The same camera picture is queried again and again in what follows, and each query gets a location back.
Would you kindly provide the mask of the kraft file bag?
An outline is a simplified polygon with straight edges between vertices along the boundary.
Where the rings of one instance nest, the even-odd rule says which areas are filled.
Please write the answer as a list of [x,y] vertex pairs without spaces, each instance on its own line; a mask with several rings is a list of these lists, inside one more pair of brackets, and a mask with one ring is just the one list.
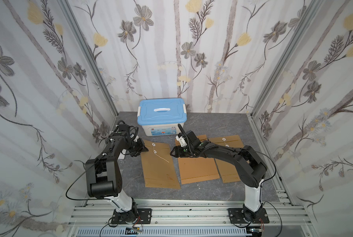
[[[210,138],[211,142],[230,148],[243,148],[244,144],[238,135]],[[234,165],[215,159],[219,174],[223,183],[232,183],[240,181],[240,177]]]
[[213,158],[178,158],[177,161],[183,185],[220,178]]
[[141,163],[147,188],[180,189],[168,143],[144,141],[148,152],[141,153]]

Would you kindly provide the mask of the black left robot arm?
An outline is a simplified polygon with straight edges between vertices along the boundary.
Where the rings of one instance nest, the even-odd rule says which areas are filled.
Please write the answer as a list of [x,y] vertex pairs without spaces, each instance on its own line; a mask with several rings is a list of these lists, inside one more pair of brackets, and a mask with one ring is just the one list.
[[86,189],[89,198],[107,201],[115,210],[111,223],[135,224],[140,214],[135,200],[123,190],[123,179],[118,160],[120,155],[137,157],[148,152],[144,141],[138,136],[139,127],[118,121],[115,129],[105,139],[105,147],[95,159],[85,163]]

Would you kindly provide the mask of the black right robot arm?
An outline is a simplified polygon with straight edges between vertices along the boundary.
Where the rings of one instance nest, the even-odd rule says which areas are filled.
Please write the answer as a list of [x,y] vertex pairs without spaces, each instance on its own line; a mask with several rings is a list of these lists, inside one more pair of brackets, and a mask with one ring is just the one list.
[[260,155],[266,154],[254,150],[251,146],[232,148],[200,141],[191,130],[185,131],[177,125],[180,133],[176,136],[179,146],[175,146],[170,155],[175,158],[213,158],[234,165],[240,180],[245,185],[245,200],[239,216],[247,225],[255,223],[264,216],[262,186],[267,181],[267,165]]

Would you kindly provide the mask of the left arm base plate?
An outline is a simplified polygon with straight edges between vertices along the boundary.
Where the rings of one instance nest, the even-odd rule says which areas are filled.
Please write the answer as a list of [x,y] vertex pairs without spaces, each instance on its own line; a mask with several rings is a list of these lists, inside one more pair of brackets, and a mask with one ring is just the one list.
[[111,225],[143,224],[151,223],[152,209],[140,208],[128,212],[114,211],[112,218],[108,221]]

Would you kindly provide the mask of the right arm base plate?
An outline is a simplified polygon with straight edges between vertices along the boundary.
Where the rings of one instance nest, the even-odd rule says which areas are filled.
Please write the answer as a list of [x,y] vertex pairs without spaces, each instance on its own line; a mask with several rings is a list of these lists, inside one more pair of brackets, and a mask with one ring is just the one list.
[[269,218],[266,210],[260,208],[256,212],[243,208],[229,208],[229,220],[232,224],[269,224]]

